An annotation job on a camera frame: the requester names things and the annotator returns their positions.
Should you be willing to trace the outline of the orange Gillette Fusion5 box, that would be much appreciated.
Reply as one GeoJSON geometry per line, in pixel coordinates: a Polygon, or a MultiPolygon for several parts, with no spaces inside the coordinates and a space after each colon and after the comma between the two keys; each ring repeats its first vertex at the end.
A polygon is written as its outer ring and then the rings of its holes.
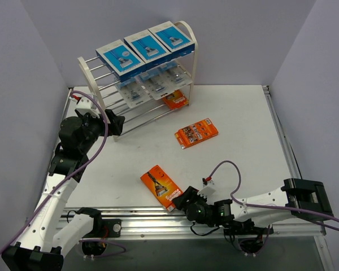
{"type": "Polygon", "coordinates": [[[163,102],[167,105],[167,107],[171,110],[181,108],[186,106],[189,101],[184,93],[179,89],[175,90],[173,93],[168,94],[164,98],[162,98],[163,102]]]}
{"type": "Polygon", "coordinates": [[[140,179],[168,212],[176,208],[173,200],[183,191],[159,165],[152,167],[140,179]]]}

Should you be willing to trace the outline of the small blue cartridge pack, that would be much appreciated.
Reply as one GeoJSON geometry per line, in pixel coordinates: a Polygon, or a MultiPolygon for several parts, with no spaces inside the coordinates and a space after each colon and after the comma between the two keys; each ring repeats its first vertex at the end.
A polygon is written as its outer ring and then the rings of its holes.
{"type": "Polygon", "coordinates": [[[136,81],[126,85],[117,84],[116,88],[129,108],[135,108],[151,100],[149,94],[136,81]]]}

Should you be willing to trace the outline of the orange Gillette styler box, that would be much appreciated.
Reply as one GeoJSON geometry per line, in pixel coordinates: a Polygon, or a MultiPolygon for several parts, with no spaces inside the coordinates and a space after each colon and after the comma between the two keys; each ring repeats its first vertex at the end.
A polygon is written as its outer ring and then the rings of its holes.
{"type": "Polygon", "coordinates": [[[179,129],[175,133],[175,137],[181,148],[186,149],[217,136],[218,133],[213,122],[209,118],[206,118],[179,129]]]}

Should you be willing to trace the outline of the gillette razor blister pack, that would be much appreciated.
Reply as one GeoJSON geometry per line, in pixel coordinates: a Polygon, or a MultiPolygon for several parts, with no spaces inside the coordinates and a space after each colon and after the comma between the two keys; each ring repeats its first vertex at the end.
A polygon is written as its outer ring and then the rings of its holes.
{"type": "Polygon", "coordinates": [[[155,100],[160,100],[177,89],[176,85],[157,69],[141,73],[138,78],[155,100]]]}
{"type": "Polygon", "coordinates": [[[191,77],[179,65],[160,67],[160,70],[167,81],[176,88],[190,85],[193,82],[191,77]]]}

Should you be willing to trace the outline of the blue Harry's box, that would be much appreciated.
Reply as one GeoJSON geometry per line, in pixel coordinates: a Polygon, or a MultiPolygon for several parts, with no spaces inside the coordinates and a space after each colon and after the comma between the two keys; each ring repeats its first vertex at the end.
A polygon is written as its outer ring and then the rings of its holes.
{"type": "Polygon", "coordinates": [[[172,60],[171,52],[149,30],[124,37],[124,43],[144,61],[147,70],[172,60]]]}
{"type": "Polygon", "coordinates": [[[120,82],[125,82],[146,71],[145,62],[122,40],[104,45],[95,51],[120,82]]]}
{"type": "Polygon", "coordinates": [[[171,21],[148,29],[172,54],[172,59],[191,54],[195,43],[171,21]]]}

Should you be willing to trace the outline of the Gillette razor blister pack front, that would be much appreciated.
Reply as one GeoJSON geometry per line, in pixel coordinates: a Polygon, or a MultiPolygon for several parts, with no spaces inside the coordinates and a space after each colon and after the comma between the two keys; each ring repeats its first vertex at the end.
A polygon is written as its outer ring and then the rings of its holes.
{"type": "Polygon", "coordinates": [[[160,70],[167,81],[176,88],[190,85],[193,82],[191,77],[179,65],[160,67],[160,70]]]}

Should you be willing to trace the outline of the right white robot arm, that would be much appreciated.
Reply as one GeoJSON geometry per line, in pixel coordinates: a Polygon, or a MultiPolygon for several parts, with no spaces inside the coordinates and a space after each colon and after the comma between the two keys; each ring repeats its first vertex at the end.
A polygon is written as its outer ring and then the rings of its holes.
{"type": "Polygon", "coordinates": [[[209,204],[207,200],[215,191],[208,177],[201,190],[189,186],[173,203],[189,221],[209,227],[238,226],[246,233],[293,217],[318,222],[333,216],[324,185],[317,181],[288,178],[282,187],[258,196],[209,204]]]}

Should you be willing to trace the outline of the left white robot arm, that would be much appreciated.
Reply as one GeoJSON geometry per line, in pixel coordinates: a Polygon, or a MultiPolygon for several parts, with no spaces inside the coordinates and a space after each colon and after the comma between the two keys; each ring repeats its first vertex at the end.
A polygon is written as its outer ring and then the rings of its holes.
{"type": "Polygon", "coordinates": [[[124,116],[112,110],[103,114],[79,111],[60,124],[59,143],[51,160],[40,201],[33,218],[2,251],[9,270],[61,270],[66,254],[81,238],[106,235],[101,212],[81,207],[59,232],[55,231],[67,200],[79,184],[91,159],[87,153],[99,137],[119,136],[124,116]]]}

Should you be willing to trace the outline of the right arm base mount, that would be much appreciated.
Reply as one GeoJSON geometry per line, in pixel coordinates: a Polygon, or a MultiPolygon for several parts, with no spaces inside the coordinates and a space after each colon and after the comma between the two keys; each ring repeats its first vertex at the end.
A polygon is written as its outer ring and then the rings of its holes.
{"type": "Polygon", "coordinates": [[[256,256],[264,249],[268,237],[273,234],[273,226],[265,228],[254,225],[251,219],[245,222],[231,221],[223,226],[224,238],[237,251],[246,256],[256,256]]]}

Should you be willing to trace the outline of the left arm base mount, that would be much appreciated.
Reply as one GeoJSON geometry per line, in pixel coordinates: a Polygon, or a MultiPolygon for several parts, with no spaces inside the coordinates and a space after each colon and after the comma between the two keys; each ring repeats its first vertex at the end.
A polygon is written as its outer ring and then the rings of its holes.
{"type": "MultiPolygon", "coordinates": [[[[118,238],[121,235],[121,223],[120,219],[102,220],[101,225],[84,235],[83,240],[118,238]]],[[[103,256],[106,248],[107,243],[103,242],[85,241],[81,244],[81,251],[86,256],[103,256]]]]}

